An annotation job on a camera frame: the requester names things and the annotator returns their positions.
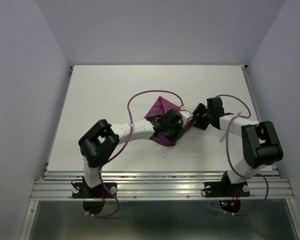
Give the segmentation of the pink handled knife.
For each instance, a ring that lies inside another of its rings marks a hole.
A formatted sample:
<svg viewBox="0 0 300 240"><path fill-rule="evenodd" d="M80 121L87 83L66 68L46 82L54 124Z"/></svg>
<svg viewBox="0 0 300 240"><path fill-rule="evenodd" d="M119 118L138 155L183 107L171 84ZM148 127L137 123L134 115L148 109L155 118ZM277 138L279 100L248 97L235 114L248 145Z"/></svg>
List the pink handled knife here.
<svg viewBox="0 0 300 240"><path fill-rule="evenodd" d="M238 112L235 116L233 114L223 116L220 120L220 129L224 130L224 134L219 140L222 143L227 136L227 132L241 136L241 125L239 124L241 112Z"/></svg>

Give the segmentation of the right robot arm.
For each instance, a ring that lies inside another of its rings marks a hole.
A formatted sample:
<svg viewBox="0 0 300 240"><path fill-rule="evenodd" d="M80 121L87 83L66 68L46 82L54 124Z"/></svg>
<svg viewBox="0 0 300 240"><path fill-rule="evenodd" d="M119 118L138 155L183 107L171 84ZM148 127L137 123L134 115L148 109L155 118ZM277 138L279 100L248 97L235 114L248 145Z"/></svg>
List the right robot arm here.
<svg viewBox="0 0 300 240"><path fill-rule="evenodd" d="M202 191L205 197L232 197L235 194L249 196L247 181L259 177L259 170L281 161L284 152L271 121L252 121L250 116L235 115L225 112L222 96L207 99L207 104L200 103L193 112L194 126L206 130L212 126L225 132L226 156L230 157L230 134L242 140L243 158L237 163L228 162L227 170L220 181L204 183Z"/></svg>

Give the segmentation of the purple cloth napkin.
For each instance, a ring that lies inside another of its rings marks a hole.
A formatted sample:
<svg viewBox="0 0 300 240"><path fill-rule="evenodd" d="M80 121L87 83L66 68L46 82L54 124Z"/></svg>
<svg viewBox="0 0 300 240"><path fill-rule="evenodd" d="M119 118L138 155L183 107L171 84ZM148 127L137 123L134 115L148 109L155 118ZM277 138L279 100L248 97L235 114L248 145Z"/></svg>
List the purple cloth napkin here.
<svg viewBox="0 0 300 240"><path fill-rule="evenodd" d="M144 118L149 117L155 117L159 115L164 115L168 112L170 109L177 109L178 111L181 110L180 106L177 106L173 104L172 102L168 101L167 99L163 98L162 96L159 96L158 99L155 101L154 105L150 108L148 113L144 116ZM187 122L187 124L184 126L182 132L179 134L179 136L176 137L176 140L170 140L166 136L160 136L158 138L154 138L152 141L166 147L172 147L175 146L177 143L177 140L180 139L192 126L193 120L190 120Z"/></svg>

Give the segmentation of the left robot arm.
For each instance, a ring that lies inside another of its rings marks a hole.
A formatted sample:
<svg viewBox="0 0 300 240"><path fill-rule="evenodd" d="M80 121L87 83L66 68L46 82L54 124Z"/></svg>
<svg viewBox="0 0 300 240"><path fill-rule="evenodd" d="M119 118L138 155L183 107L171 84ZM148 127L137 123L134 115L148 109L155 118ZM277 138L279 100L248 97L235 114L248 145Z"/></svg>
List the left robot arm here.
<svg viewBox="0 0 300 240"><path fill-rule="evenodd" d="M163 115L144 118L135 123L110 124L99 120L78 141L80 153L84 159L84 191L90 197L101 193L99 173L107 164L118 145L127 145L130 141L154 140L167 137L174 141L183 131L192 114L185 110L172 108Z"/></svg>

